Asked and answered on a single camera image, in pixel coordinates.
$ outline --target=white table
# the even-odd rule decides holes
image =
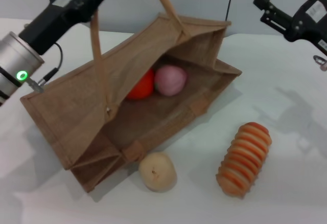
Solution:
[[[27,20],[0,19],[0,37],[19,33]],[[130,34],[102,32],[103,52]],[[60,74],[92,59],[89,29],[79,25],[59,41]],[[304,41],[281,36],[227,37],[219,58],[243,71],[209,112],[166,142],[178,183],[167,193],[150,192],[137,172],[122,170],[86,194],[64,171],[19,98],[20,88],[0,109],[0,223],[326,223],[327,73]],[[51,48],[38,80],[57,65]],[[243,200],[224,195],[216,183],[238,127],[266,125],[273,144],[251,192]]]

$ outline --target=orange ball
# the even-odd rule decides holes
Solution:
[[[127,99],[141,100],[150,96],[154,91],[154,71],[149,69],[137,85],[127,95]]]

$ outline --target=beige ball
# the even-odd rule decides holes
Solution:
[[[175,167],[163,152],[147,155],[140,162],[138,170],[145,185],[153,191],[169,190],[177,181]]]

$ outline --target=orange and white object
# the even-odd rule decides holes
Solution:
[[[224,193],[244,197],[255,181],[271,145],[269,131],[251,122],[240,127],[216,175]]]

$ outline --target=jute bag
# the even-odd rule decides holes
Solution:
[[[51,82],[43,94],[21,98],[63,167],[86,192],[206,113],[241,74],[216,59],[229,22],[178,16],[168,0],[160,1],[167,15],[160,14],[104,55],[95,14],[91,22],[95,60]],[[180,94],[125,99],[149,68],[164,64],[188,73]]]

